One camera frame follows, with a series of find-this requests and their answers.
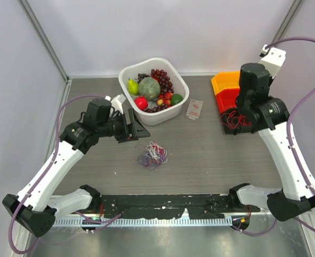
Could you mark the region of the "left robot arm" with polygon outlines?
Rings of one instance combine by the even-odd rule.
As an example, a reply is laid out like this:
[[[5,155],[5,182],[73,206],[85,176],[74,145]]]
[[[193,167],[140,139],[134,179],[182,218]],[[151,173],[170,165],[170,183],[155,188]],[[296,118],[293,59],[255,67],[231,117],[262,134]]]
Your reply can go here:
[[[123,95],[95,98],[82,112],[79,120],[69,124],[57,139],[55,150],[35,177],[16,195],[7,194],[2,204],[12,218],[39,238],[57,219],[79,210],[96,213],[101,194],[83,185],[76,191],[52,198],[57,186],[70,169],[95,146],[100,138],[114,137],[117,142],[148,138],[150,133],[129,109],[125,114]]]

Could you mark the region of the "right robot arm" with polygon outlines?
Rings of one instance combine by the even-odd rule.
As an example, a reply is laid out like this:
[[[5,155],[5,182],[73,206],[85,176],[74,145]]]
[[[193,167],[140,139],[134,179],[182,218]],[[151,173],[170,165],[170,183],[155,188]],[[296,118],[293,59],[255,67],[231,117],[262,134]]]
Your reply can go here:
[[[269,95],[272,81],[264,65],[242,65],[236,105],[267,146],[282,187],[261,188],[243,183],[229,190],[228,205],[233,211],[241,211],[246,205],[268,209],[284,222],[315,208],[315,179],[302,154],[298,158],[293,155],[297,142],[293,132],[287,133],[289,112],[281,99]]]

